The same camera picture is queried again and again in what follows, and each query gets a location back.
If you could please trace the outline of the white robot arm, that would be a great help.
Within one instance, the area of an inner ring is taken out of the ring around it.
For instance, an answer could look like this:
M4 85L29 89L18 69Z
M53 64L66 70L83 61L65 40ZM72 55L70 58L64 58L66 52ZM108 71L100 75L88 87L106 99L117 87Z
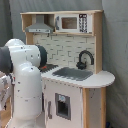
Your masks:
M40 45L25 45L10 39L0 47L0 71L14 74L14 117L35 119L42 111L42 78L40 67L47 62L47 52Z

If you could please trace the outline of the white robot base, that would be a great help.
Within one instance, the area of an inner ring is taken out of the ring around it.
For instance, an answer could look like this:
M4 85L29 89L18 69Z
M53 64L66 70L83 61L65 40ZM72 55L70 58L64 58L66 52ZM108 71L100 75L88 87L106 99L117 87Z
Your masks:
M41 113L36 119L20 120L11 118L5 128L45 128L44 113Z

